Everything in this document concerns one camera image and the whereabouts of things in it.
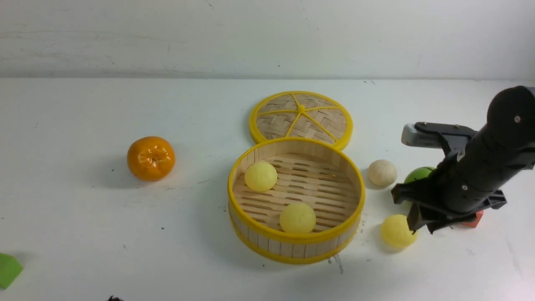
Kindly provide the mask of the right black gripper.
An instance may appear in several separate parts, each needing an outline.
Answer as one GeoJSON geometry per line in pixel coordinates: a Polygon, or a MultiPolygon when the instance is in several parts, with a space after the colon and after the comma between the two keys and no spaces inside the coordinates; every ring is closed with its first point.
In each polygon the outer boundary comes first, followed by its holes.
{"type": "Polygon", "coordinates": [[[430,234],[460,223],[487,208],[506,204],[501,187],[522,170],[534,167],[534,141],[508,148],[481,128],[464,148],[444,159],[436,170],[418,181],[396,184],[393,202],[411,202],[408,229],[426,227],[430,234]]]}

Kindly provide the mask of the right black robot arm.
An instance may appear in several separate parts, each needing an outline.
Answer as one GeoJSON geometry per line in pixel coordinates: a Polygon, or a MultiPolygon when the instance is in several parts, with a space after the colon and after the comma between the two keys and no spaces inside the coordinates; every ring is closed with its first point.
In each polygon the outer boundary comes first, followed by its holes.
{"type": "Polygon", "coordinates": [[[493,98],[479,130],[460,125],[406,124],[401,141],[436,148],[444,159],[430,175],[391,190],[394,204],[410,202],[408,228],[430,233],[472,222],[479,211],[507,203],[501,187],[522,170],[534,168],[534,88],[507,88],[493,98]]]}

